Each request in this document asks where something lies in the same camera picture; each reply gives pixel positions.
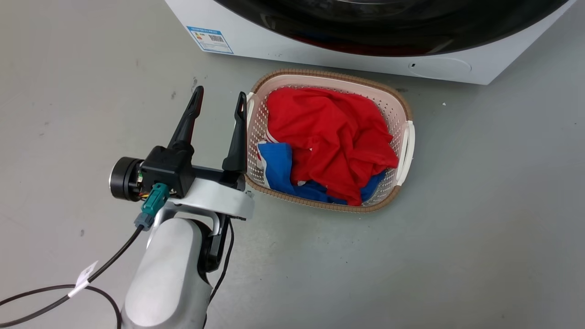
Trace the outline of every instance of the washing machine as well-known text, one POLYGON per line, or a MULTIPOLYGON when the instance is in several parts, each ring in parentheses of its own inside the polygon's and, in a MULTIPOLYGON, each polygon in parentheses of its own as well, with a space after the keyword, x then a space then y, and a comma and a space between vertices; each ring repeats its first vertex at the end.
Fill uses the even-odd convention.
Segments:
POLYGON ((204 52, 489 84, 576 0, 166 0, 204 52))

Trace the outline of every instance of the brown basket rim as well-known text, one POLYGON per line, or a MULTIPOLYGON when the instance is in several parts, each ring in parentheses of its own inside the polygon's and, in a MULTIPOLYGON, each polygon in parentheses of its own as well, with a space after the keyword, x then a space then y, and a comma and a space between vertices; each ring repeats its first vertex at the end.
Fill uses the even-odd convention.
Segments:
MULTIPOLYGON (((260 87, 266 81, 268 81, 274 77, 284 76, 284 75, 332 78, 332 79, 336 79, 336 80, 347 81, 350 83, 357 83, 357 84, 361 84, 361 85, 366 85, 368 87, 382 90, 382 91, 387 92, 387 93, 391 94, 392 96, 396 97, 396 99, 400 102, 400 105, 402 105, 402 108, 404 109, 404 114, 406 115, 406 119, 409 121, 412 121, 412 112, 410 110, 410 106, 408 105, 408 103, 406 102, 404 97, 402 97, 402 95, 400 95, 400 93, 398 93, 398 91, 396 89, 391 88, 385 84, 378 83, 376 81, 371 81, 371 80, 364 79, 364 78, 354 77, 354 76, 350 76, 348 74, 334 73, 334 72, 328 72, 328 71, 319 71, 319 70, 307 70, 307 69, 300 69, 300 68, 283 68, 283 69, 268 73, 265 76, 263 76, 262 78, 260 78, 260 80, 258 80, 258 82, 256 82, 256 84, 254 85, 254 87, 252 87, 252 92, 257 93, 258 90, 260 89, 260 87)), ((257 191, 260 191, 262 193, 265 193, 265 194, 268 194, 270 196, 277 197, 277 198, 280 198, 283 200, 292 201, 294 203, 308 205, 308 206, 316 207, 316 208, 323 208, 323 209, 329 209, 329 210, 335 210, 335 211, 346 211, 346 212, 350 212, 350 213, 369 213, 371 211, 379 210, 379 209, 387 206, 390 202, 392 202, 392 200, 394 198, 396 198, 396 195, 398 195, 398 192, 400 192, 400 188, 401 188, 400 186, 394 186, 392 188, 392 191, 390 191, 390 194, 384 200, 382 200, 381 202, 379 202, 375 205, 370 205, 367 207, 354 207, 351 205, 331 204, 331 203, 323 203, 323 202, 319 202, 319 201, 307 200, 307 199, 291 196, 291 195, 288 195, 288 194, 285 194, 282 192, 274 191, 274 190, 268 189, 265 186, 257 184, 247 174, 246 174, 246 182, 248 183, 248 185, 250 185, 253 189, 255 189, 257 191)))

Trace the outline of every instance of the basket handle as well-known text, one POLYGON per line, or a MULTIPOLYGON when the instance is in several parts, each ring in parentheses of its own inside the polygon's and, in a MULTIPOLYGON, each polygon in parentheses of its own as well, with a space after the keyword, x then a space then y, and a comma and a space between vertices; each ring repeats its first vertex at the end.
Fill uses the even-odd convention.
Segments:
POLYGON ((252 113, 256 110, 256 107, 260 105, 260 98, 253 92, 248 93, 246 96, 248 106, 248 117, 246 118, 247 128, 250 127, 252 122, 252 113))
POLYGON ((412 163, 412 155, 414 154, 414 124, 409 120, 403 125, 405 126, 404 137, 402 139, 402 149, 400 150, 400 159, 398 160, 396 172, 396 185, 398 186, 402 186, 404 180, 406 180, 410 164, 412 163))

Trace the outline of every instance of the washing machine door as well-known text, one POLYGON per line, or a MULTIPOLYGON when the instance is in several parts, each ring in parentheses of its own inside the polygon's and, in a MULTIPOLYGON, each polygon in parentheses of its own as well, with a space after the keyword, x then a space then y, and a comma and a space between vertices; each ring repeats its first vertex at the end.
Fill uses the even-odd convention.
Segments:
POLYGON ((371 56, 450 53, 531 26, 567 0, 216 0, 283 36, 371 56))

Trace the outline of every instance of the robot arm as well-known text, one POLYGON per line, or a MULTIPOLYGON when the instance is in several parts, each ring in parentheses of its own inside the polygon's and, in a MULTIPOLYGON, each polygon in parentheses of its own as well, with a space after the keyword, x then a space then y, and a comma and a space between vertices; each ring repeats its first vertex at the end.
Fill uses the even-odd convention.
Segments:
POLYGON ((112 170, 114 197, 138 201, 157 183, 171 193, 152 218, 147 249, 122 308, 125 328, 202 328, 212 294, 207 273, 219 268, 228 227, 233 232, 231 221, 253 215, 252 195, 244 192, 246 96, 238 98, 223 170, 191 165, 190 140, 202 96, 198 87, 167 148, 155 147, 145 160, 123 157, 112 170), (209 217, 213 227, 174 218, 177 213, 209 217))

